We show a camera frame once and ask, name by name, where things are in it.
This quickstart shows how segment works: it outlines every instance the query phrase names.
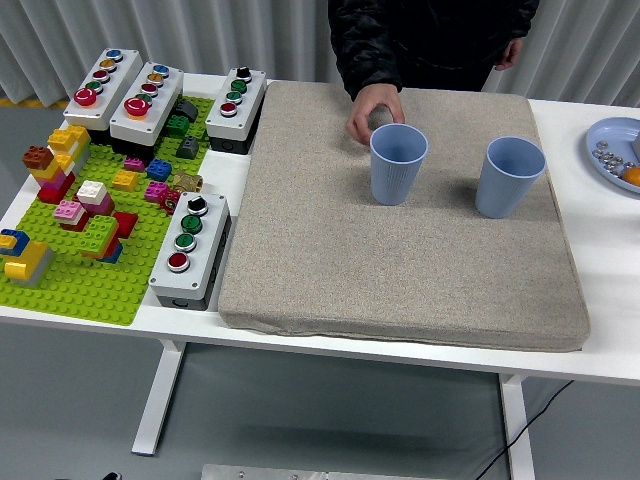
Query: blue plastic cup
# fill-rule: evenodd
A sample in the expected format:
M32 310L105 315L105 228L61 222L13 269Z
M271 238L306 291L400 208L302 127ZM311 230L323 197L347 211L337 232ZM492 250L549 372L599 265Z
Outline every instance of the blue plastic cup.
M476 208L489 218L511 215L547 166L542 150L519 137L499 137L487 147Z
M371 135L371 193L382 205L405 201L416 179L429 141L415 127L389 123Z

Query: yellow lego brick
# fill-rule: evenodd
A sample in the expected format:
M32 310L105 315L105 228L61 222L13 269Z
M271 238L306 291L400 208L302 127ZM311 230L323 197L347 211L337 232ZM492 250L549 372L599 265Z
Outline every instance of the yellow lego brick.
M35 168L29 168L29 173L38 180L50 181L60 175L60 165L58 162L51 162L45 170L36 170Z
M91 141L91 137L89 136L89 132L87 132L87 129L81 127L80 125L67 126L67 132L69 132L76 138L79 143L79 147L84 147Z
M125 192L133 192L138 185L138 172L131 172L129 170L120 170L113 177L113 188L116 190L123 190Z
M73 144L76 143L76 136L67 130L57 128L49 135L47 143L54 151L68 152Z
M66 153L56 153L53 156L53 159L58 162L60 168L65 172L69 173L69 167L73 165L73 160L71 160L71 155L67 155Z
M12 235L0 235L0 248L11 250L18 243L18 239Z
M46 242L31 240L19 257L5 255L5 275L12 280L28 282L48 248Z

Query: lego baseplate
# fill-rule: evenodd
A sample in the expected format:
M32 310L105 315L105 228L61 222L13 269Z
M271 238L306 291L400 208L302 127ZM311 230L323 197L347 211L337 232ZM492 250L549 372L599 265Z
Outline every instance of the lego baseplate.
M161 135L154 155L172 164L172 171L184 170L197 175L209 146L204 126L213 100L182 97L198 108L195 122L181 138ZM194 159L175 156L182 140L193 136L199 151ZM141 175L132 192L109 188L115 174L123 168L125 155L116 154L107 145L90 144L91 155L76 176L65 199L71 199L85 180L103 182L109 189L116 212L138 214L129 238L121 240L123 251L115 264L83 257L78 253L81 233L63 230L53 217L55 205L35 199L16 226L30 238L44 241L53 250L53 259L36 288L16 285L0 274L0 304L73 318L130 325L147 289L147 281L171 217L157 204L144 198L150 178ZM167 179L171 184L173 173ZM0 260L0 272L4 262Z

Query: metal plate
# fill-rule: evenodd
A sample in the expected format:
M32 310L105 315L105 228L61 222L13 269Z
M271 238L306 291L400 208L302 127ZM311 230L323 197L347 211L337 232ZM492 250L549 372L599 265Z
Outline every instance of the metal plate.
M205 465L202 480L418 480L413 477L388 477L340 472L308 472L275 468Z

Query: sleeve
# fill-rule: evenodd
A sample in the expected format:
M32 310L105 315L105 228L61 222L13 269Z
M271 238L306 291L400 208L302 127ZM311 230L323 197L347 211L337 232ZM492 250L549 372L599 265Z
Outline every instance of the sleeve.
M517 16L511 32L511 38L526 37L531 29L531 20L538 10L540 0L520 0L517 2Z
M402 88L383 0L329 0L331 46L344 88L354 100L374 83Z

